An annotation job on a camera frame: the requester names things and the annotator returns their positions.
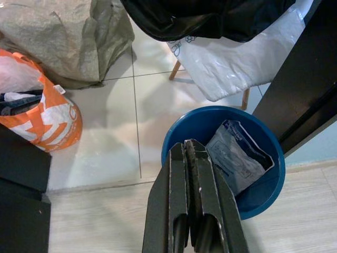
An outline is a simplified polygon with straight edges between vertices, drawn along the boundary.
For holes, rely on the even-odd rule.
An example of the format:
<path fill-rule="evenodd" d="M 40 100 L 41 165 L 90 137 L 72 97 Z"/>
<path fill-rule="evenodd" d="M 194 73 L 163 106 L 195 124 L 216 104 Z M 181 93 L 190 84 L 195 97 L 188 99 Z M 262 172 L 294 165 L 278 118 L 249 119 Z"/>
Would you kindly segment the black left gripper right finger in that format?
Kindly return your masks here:
<path fill-rule="evenodd" d="M 249 252 L 235 197 L 205 148 L 185 143 L 190 187 L 189 220 L 195 252 Z"/>

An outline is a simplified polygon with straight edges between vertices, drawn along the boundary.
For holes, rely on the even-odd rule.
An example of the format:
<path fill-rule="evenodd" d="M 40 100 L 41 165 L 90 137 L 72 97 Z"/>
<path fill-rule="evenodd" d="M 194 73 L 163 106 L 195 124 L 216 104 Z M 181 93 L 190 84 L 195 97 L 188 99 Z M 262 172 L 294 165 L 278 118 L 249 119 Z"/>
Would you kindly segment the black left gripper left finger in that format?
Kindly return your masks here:
<path fill-rule="evenodd" d="M 189 239 L 189 183 L 186 147 L 175 144 L 147 201 L 142 252 L 183 252 Z"/>

